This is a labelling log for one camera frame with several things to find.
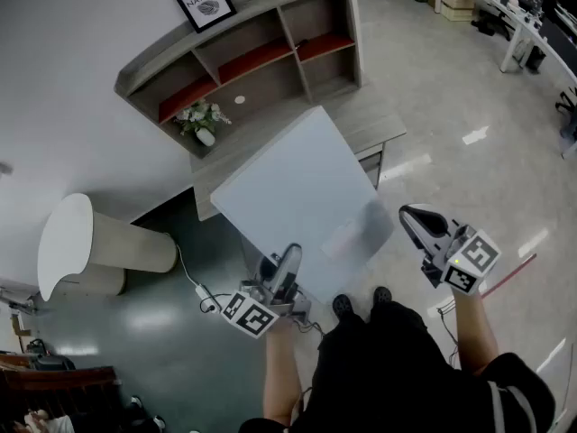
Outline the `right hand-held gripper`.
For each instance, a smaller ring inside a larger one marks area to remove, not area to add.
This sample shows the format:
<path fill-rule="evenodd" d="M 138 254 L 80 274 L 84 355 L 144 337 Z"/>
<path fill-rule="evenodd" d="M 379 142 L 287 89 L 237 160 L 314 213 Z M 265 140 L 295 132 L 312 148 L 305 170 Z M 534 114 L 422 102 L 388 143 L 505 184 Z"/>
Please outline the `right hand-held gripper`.
<path fill-rule="evenodd" d="M 451 235 L 443 214 L 430 204 L 406 204 L 398 210 L 400 224 L 425 254 L 421 271 L 436 288 L 441 283 L 464 295 L 474 294 L 501 251 L 483 230 L 461 225 Z"/>

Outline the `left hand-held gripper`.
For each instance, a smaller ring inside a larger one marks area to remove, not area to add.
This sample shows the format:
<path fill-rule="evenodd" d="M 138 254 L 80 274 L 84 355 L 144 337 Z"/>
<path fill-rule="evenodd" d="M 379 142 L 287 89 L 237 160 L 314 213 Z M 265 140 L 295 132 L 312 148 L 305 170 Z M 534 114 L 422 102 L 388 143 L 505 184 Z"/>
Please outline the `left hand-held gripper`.
<path fill-rule="evenodd" d="M 277 266 L 262 256 L 257 281 L 242 281 L 238 291 L 222 305 L 224 320 L 255 339 L 265 334 L 279 318 L 306 324 L 311 301 L 294 284 L 302 260 L 302 248 L 291 244 Z"/>

